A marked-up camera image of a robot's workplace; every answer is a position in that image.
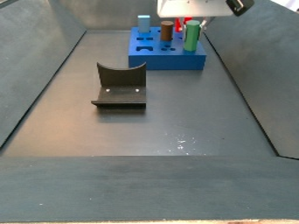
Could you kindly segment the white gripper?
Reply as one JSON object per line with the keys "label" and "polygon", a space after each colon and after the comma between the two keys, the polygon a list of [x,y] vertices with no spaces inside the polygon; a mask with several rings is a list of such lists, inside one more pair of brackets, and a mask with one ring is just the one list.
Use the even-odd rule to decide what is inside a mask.
{"label": "white gripper", "polygon": [[225,0],[157,0],[156,13],[160,18],[221,17],[232,11]]}

